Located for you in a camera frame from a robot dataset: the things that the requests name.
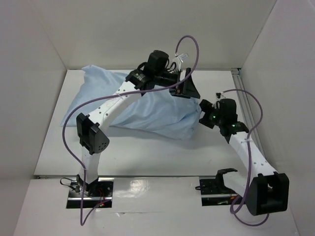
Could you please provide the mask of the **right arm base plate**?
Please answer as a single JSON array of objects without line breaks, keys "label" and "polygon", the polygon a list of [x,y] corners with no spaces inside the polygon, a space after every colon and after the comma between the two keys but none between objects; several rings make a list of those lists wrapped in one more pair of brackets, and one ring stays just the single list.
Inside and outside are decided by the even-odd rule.
[{"label": "right arm base plate", "polygon": [[203,207],[231,205],[238,196],[233,190],[219,189],[214,178],[200,178],[195,190],[200,192]]}]

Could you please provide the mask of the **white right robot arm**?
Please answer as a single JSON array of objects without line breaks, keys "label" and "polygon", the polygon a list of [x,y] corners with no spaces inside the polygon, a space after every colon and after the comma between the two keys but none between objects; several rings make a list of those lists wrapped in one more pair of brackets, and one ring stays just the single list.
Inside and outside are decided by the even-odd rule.
[{"label": "white right robot arm", "polygon": [[252,141],[249,129],[238,120],[235,100],[224,98],[212,104],[203,99],[200,108],[204,112],[200,124],[208,128],[217,126],[250,174],[244,177],[234,168],[218,170],[216,190],[245,197],[247,209],[254,216],[286,211],[289,179],[268,163]]}]

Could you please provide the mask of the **light blue pillowcase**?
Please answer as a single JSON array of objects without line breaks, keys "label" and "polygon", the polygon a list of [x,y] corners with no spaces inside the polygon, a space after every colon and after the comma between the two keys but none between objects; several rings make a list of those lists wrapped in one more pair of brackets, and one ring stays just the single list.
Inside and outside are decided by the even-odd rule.
[{"label": "light blue pillowcase", "polygon": [[[98,100],[74,111],[76,107],[92,99],[112,95],[127,76],[125,73],[112,72],[95,65],[85,66],[82,70],[84,83],[70,104],[61,126],[67,124],[75,127],[79,113],[86,115],[103,104],[103,101]],[[176,140],[189,140],[195,133],[200,114],[198,99],[174,97],[169,91],[162,90],[147,93],[132,103],[111,126],[153,132]]]}]

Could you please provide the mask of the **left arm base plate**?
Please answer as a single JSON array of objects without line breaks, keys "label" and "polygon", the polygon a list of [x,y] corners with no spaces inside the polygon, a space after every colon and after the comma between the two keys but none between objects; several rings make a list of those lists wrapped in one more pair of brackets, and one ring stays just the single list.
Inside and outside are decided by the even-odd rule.
[{"label": "left arm base plate", "polygon": [[[81,207],[82,188],[74,178],[62,177],[60,185],[68,188],[66,208],[79,209]],[[90,193],[84,193],[83,208],[111,208],[114,179],[100,177],[94,189]]]}]

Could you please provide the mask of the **aluminium frame rail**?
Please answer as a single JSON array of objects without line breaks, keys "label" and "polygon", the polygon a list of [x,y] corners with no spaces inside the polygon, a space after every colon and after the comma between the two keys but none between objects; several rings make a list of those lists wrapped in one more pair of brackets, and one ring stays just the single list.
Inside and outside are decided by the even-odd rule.
[{"label": "aluminium frame rail", "polygon": [[[244,84],[243,84],[243,81],[241,78],[240,69],[239,68],[232,68],[231,74],[232,74],[235,88],[245,90],[245,87],[244,87]],[[255,125],[251,106],[250,106],[250,101],[252,100],[252,97],[250,95],[248,95],[247,93],[244,93],[241,91],[237,91],[236,93],[237,93],[237,96],[238,96],[238,99],[240,102],[239,107],[241,108],[241,111],[242,111],[242,114],[244,117],[244,123],[250,129]],[[263,147],[261,145],[259,134],[258,134],[256,129],[251,133],[251,136],[252,136],[253,141],[257,145],[258,149],[261,151],[261,153],[263,155],[265,155],[265,153],[263,151]]]}]

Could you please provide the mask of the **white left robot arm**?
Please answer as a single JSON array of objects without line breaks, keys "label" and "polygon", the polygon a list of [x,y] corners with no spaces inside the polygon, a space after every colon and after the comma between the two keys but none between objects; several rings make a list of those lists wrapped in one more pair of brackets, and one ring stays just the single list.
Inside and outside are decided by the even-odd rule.
[{"label": "white left robot arm", "polygon": [[77,134],[82,146],[82,169],[77,181],[84,195],[92,196],[97,191],[100,154],[110,143],[106,130],[132,103],[155,90],[155,86],[168,89],[174,97],[200,98],[191,78],[192,69],[187,68],[185,77],[180,78],[181,65],[187,57],[187,54],[176,54],[172,61],[175,69],[170,70],[166,67],[169,55],[163,51],[153,51],[146,62],[126,76],[115,94],[87,115],[80,113],[76,117]]}]

